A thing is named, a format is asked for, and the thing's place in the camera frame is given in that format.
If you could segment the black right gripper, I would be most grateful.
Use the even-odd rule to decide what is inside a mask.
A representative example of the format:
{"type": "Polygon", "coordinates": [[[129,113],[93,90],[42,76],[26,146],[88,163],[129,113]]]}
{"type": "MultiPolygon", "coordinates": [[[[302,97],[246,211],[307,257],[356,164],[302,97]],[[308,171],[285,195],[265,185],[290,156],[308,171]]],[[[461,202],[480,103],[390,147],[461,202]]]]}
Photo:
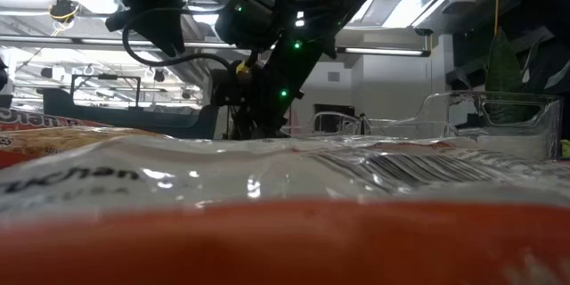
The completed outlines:
{"type": "Polygon", "coordinates": [[[227,107],[232,117],[230,139],[251,139],[252,118],[274,118],[257,129],[259,139],[281,139],[288,120],[283,117],[295,99],[302,99],[301,87],[307,69],[230,67],[211,72],[211,104],[227,107]]]}

